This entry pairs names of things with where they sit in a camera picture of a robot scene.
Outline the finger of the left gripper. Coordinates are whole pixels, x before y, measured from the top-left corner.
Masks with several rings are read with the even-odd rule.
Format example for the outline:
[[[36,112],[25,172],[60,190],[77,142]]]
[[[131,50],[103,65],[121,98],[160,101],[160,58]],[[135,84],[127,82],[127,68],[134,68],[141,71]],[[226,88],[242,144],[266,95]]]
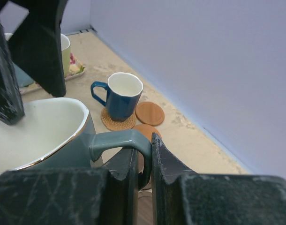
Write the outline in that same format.
[[[25,115],[8,43],[0,23],[0,121],[16,124]]]
[[[65,0],[15,0],[28,10],[8,48],[12,63],[54,97],[66,94],[61,56],[60,24]]]

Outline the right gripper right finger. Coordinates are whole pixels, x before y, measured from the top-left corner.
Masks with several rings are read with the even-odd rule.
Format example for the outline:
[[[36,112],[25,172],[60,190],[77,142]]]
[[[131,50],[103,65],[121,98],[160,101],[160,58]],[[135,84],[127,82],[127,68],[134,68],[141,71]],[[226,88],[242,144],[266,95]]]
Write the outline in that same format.
[[[269,175],[196,173],[152,135],[153,223],[286,225],[286,180]]]

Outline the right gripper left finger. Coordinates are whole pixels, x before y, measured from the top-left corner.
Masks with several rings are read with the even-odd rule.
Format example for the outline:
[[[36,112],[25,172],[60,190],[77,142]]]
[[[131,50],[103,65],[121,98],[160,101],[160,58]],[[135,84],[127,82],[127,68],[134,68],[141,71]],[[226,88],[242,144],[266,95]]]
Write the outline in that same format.
[[[8,171],[0,176],[0,225],[134,225],[138,153],[103,166]]]

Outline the teal grey mug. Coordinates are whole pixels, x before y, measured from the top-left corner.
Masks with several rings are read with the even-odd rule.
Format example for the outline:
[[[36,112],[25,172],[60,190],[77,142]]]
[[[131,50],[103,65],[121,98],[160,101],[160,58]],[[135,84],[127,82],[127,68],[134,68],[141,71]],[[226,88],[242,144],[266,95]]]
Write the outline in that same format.
[[[135,129],[96,133],[87,106],[80,100],[60,97],[24,104],[25,116],[8,125],[0,120],[0,174],[21,169],[101,166],[104,151],[130,147],[144,157],[138,187],[151,175],[150,141]]]

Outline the woven rattan coaster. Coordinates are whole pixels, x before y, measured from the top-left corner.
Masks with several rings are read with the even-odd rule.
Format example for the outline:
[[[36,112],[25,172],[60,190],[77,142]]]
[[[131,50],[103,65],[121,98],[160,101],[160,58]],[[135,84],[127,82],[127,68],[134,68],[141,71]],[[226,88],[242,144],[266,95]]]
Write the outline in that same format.
[[[107,112],[106,108],[102,109],[100,118],[105,127],[110,131],[132,129],[136,125],[137,121],[136,115],[134,113],[125,121],[113,121],[110,118],[110,115]]]

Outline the light wooden coaster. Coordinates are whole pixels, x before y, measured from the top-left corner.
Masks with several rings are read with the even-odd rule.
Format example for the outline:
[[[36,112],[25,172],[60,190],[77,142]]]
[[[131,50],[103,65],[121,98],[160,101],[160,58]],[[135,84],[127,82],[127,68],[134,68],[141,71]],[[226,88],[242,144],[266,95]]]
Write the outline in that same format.
[[[158,134],[158,136],[162,137],[160,132],[155,127],[148,124],[135,125],[133,129],[138,130],[140,133],[142,133],[147,139],[149,139],[150,142],[152,142],[153,133],[156,133]]]
[[[141,123],[151,126],[158,126],[165,119],[163,109],[159,105],[149,101],[139,103],[135,109],[135,114]]]

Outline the dark blue mug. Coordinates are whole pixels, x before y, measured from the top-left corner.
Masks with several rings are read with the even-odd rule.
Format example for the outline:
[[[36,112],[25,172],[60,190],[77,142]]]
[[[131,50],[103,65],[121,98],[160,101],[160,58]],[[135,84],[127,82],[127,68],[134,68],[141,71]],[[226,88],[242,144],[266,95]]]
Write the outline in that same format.
[[[106,90],[106,100],[95,92],[95,87]],[[113,121],[125,121],[135,111],[143,92],[143,83],[135,75],[117,72],[110,75],[107,82],[94,81],[90,86],[92,97],[105,107]]]

